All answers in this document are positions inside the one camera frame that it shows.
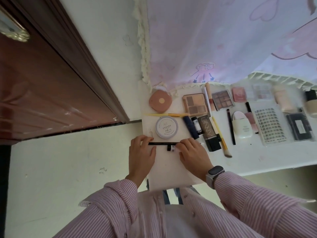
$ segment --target striped shirt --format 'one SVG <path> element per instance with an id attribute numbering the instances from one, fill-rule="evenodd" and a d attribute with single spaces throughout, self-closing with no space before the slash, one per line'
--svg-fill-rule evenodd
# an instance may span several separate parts
<path id="1" fill-rule="evenodd" d="M 189 188 L 180 189 L 185 207 L 210 237 L 317 237 L 317 215 L 300 206 L 303 199 L 232 172 L 220 174 L 215 189 L 226 211 Z M 162 192 L 138 193 L 130 180 L 107 183 L 80 205 L 87 208 L 54 238 L 168 237 Z"/>

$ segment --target person's left hand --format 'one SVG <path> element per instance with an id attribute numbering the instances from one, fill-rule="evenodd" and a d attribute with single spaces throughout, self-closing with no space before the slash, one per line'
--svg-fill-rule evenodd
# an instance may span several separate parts
<path id="1" fill-rule="evenodd" d="M 129 147 L 129 174 L 126 179 L 133 181 L 139 187 L 145 177 L 149 174 L 156 155 L 156 146 L 149 154 L 147 148 L 153 137 L 140 135 L 131 140 Z"/>

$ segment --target red wooden door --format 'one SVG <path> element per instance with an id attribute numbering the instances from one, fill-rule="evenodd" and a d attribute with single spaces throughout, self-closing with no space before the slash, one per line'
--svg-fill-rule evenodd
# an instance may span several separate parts
<path id="1" fill-rule="evenodd" d="M 37 31 L 14 17 L 30 39 L 19 42 L 0 34 L 0 139 L 116 123 L 115 114 Z"/>

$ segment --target person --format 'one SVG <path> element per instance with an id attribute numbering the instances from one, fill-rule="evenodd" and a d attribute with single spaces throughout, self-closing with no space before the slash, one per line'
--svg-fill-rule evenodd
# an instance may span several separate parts
<path id="1" fill-rule="evenodd" d="M 191 188 L 180 188 L 183 205 L 166 205 L 162 192 L 139 192 L 150 172 L 156 147 L 138 136 L 129 147 L 129 174 L 110 182 L 80 205 L 87 207 L 54 238 L 84 237 L 317 237 L 317 215 L 288 197 L 257 186 L 232 172 L 213 181 L 226 210 Z M 206 181 L 213 168 L 204 147 L 193 138 L 176 145 L 185 168 Z"/>

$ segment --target round powder compact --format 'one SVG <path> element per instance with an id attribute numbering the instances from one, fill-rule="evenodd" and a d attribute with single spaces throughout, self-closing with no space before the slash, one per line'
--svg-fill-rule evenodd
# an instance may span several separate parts
<path id="1" fill-rule="evenodd" d="M 173 137 L 178 131 L 176 120 L 170 116 L 164 116 L 158 119 L 155 125 L 155 131 L 163 139 Z"/>

